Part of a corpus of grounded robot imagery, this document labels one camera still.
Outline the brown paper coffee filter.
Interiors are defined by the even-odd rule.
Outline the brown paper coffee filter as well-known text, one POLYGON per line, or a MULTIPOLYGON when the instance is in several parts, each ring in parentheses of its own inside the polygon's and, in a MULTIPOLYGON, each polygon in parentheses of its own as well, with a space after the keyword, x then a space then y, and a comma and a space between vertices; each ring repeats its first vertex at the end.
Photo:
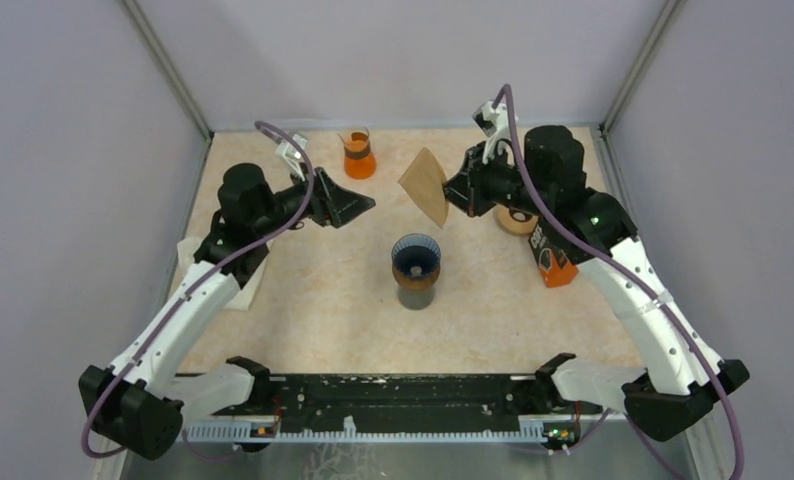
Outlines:
POLYGON ((445 172, 433 152, 423 147, 398 180, 412 202, 443 229, 449 215, 445 172))

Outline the blue glass dripper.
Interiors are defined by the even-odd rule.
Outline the blue glass dripper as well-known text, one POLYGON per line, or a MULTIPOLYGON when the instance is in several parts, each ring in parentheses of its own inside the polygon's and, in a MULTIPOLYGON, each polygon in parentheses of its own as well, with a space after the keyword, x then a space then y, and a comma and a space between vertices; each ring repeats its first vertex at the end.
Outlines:
POLYGON ((425 278, 440 266, 441 249, 432 237, 411 233, 393 245, 391 260, 399 273, 409 278, 425 278))

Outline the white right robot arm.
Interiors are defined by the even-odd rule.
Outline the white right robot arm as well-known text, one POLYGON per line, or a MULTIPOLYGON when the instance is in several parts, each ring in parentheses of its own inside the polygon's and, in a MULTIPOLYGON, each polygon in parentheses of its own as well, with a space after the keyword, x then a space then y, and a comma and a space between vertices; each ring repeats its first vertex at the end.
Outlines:
POLYGON ((614 367, 560 354, 543 369, 536 398, 549 412, 584 401, 624 413, 664 442, 721 406, 749 380, 738 359, 717 354, 692 329, 647 256, 638 230, 612 195, 587 183, 585 150, 559 125, 530 129, 522 146, 487 139, 469 147, 445 183, 447 200, 471 217, 504 207, 537 218, 608 302, 636 346, 641 365, 614 367))

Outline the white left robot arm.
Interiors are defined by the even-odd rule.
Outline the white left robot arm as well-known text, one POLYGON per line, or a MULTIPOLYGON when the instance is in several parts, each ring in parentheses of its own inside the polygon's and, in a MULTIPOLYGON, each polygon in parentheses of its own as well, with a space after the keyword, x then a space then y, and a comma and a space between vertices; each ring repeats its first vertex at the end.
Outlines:
POLYGON ((216 315, 256 280, 268 243, 310 219, 340 228, 375 207, 373 198, 336 184, 321 167, 274 192, 251 163, 229 168, 219 209, 182 283, 141 335, 108 366, 89 366, 78 385, 95 432, 146 460, 163 456, 188 426, 233 406, 250 414, 273 399, 270 371, 244 357, 178 377, 184 357, 216 315))

